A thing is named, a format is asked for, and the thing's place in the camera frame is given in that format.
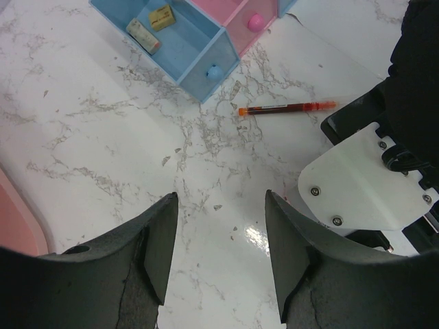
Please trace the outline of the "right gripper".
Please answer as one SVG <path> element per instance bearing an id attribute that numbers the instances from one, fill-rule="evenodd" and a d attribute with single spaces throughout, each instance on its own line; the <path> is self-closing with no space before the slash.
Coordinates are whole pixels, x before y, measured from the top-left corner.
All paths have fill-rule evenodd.
<path id="1" fill-rule="evenodd" d="M 393 136 L 385 115 L 384 86 L 372 90 L 329 115 L 320 125 L 325 136 L 336 145 L 372 122 L 384 126 L 384 132 Z M 402 229 L 402 234 L 414 247 L 423 253 L 438 249 L 438 203 L 414 223 Z"/>

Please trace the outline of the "small clear ruler case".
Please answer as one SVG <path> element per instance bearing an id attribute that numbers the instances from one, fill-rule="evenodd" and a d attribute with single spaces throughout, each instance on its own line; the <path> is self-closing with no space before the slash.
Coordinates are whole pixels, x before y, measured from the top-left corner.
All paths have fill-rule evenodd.
<path id="1" fill-rule="evenodd" d="M 144 50 L 154 55 L 161 47 L 160 41 L 136 18 L 132 19 L 126 31 L 135 39 Z"/>

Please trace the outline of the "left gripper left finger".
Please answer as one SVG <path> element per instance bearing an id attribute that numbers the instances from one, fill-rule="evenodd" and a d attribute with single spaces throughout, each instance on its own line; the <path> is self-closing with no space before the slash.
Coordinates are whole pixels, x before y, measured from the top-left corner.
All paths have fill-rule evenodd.
<path id="1" fill-rule="evenodd" d="M 1 249 L 2 328 L 154 328 L 165 303 L 178 196 L 62 254 Z"/>

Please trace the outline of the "yellow eraser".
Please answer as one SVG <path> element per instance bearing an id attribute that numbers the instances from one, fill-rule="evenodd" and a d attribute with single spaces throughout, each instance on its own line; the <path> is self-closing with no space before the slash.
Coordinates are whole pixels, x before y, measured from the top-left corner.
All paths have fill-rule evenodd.
<path id="1" fill-rule="evenodd" d="M 155 32 L 173 25 L 176 22 L 172 9 L 169 5 L 164 5 L 149 13 L 149 21 L 152 29 Z"/>

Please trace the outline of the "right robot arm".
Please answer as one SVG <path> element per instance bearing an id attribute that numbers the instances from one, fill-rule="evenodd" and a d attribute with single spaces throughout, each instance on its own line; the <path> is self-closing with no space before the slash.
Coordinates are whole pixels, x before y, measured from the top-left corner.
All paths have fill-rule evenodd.
<path id="1" fill-rule="evenodd" d="M 388 77 L 332 114 L 334 146 L 301 174 L 314 215 L 358 234 L 400 230 L 420 254 L 438 252 L 438 2 L 410 1 Z"/>

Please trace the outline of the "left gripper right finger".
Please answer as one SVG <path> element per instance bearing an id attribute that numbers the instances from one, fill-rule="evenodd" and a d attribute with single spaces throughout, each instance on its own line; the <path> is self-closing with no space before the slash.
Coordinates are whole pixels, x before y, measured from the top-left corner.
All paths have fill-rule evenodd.
<path id="1" fill-rule="evenodd" d="M 272 191 L 265 223 L 281 322 L 288 328 L 437 328 L 438 252 L 366 247 Z"/>

